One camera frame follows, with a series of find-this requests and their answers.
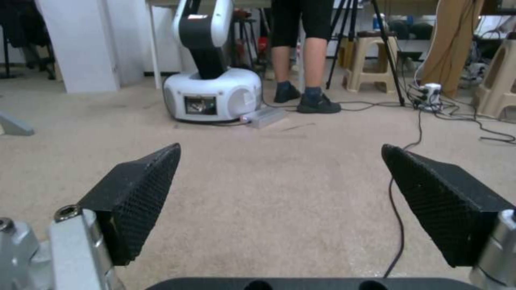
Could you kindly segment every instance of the sock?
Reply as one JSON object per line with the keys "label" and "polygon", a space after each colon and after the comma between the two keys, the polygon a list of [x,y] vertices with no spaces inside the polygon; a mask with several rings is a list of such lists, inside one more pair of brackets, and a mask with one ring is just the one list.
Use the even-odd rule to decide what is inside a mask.
{"label": "sock", "polygon": [[289,81],[284,81],[284,82],[280,82],[278,83],[278,85],[276,86],[276,91],[284,91],[284,90],[287,90],[288,88],[290,88],[291,84]]}
{"label": "sock", "polygon": [[320,87],[306,87],[304,89],[304,95],[310,103],[318,103],[320,96],[323,93]]}

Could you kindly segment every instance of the bolt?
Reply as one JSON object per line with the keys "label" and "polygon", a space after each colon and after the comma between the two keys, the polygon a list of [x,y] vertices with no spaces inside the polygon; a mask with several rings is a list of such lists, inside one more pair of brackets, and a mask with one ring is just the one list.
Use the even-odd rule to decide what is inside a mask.
{"label": "bolt", "polygon": [[14,222],[12,222],[12,219],[6,217],[0,218],[0,232],[14,232]]}
{"label": "bolt", "polygon": [[83,214],[83,209],[80,206],[76,204],[67,205],[63,206],[62,208],[56,211],[56,213],[54,214],[54,220],[56,222],[61,222],[79,216],[81,214]]}

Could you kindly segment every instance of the tripod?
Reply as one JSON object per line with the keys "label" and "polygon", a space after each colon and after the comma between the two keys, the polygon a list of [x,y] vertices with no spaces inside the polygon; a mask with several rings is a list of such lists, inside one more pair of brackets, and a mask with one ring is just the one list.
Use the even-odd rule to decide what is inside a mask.
{"label": "tripod", "polygon": [[[349,34],[348,41],[353,41],[355,38],[355,28],[357,23],[357,11],[358,11],[358,0],[341,0],[337,7],[337,13],[335,14],[335,18],[331,23],[331,31],[335,30],[337,26],[337,21],[341,16],[342,8],[344,7],[344,2],[347,2],[346,11],[344,12],[344,19],[342,20],[341,30],[339,31],[337,37],[337,48],[335,49],[335,54],[333,55],[333,62],[331,65],[330,76],[328,77],[328,81],[326,82],[326,89],[329,89],[331,86],[331,78],[333,76],[333,71],[335,70],[335,64],[338,56],[338,49],[341,47],[342,37],[344,33],[344,27],[346,26],[346,22],[348,21],[349,10],[351,9],[351,23],[349,25]],[[398,74],[396,72],[396,68],[394,67],[394,60],[391,55],[391,48],[389,47],[389,40],[387,38],[387,34],[385,33],[385,28],[383,27],[383,22],[381,21],[380,9],[378,8],[377,0],[371,0],[371,3],[375,9],[376,18],[378,19],[378,24],[380,27],[381,38],[383,40],[385,46],[385,52],[387,53],[387,59],[389,60],[389,65],[391,67],[392,75],[394,77],[394,84],[396,86],[396,91],[398,93],[399,104],[401,106],[405,105],[405,98],[401,94],[401,88],[399,86]]]}

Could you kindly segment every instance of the person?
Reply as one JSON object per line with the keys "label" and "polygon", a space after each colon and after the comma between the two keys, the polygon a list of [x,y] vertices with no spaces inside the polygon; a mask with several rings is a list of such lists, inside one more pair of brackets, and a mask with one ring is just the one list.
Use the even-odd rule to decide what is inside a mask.
{"label": "person", "polygon": [[[301,97],[300,113],[331,114],[341,111],[322,92],[326,49],[331,35],[333,0],[272,0],[272,65],[276,75],[276,103]],[[288,80],[290,49],[296,47],[299,19],[307,38],[304,44],[304,94]]]}

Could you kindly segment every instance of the chair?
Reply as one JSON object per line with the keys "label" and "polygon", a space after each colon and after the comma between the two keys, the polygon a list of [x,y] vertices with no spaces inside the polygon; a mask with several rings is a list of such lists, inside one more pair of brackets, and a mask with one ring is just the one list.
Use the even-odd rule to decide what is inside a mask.
{"label": "chair", "polygon": [[[36,63],[40,71],[47,71],[49,79],[55,79],[54,69],[49,67],[55,62],[50,36],[34,0],[0,0],[0,26],[4,33],[6,77],[11,77],[6,49],[10,43],[14,48],[23,48],[28,67]],[[49,57],[41,58],[35,45],[46,46]]]}
{"label": "chair", "polygon": [[473,105],[480,115],[498,118],[516,106],[516,32],[509,33],[496,52],[487,74],[477,88]]}
{"label": "chair", "polygon": [[[394,93],[394,78],[389,69],[389,62],[385,52],[385,46],[379,31],[361,31],[357,33],[358,42],[355,43],[353,52],[353,63],[347,69],[343,86],[350,92],[358,92],[362,83],[385,84],[387,93]],[[396,35],[388,32],[389,46],[394,63],[397,61],[398,46]],[[367,51],[371,45],[378,45],[378,66],[374,72],[364,72]]]}

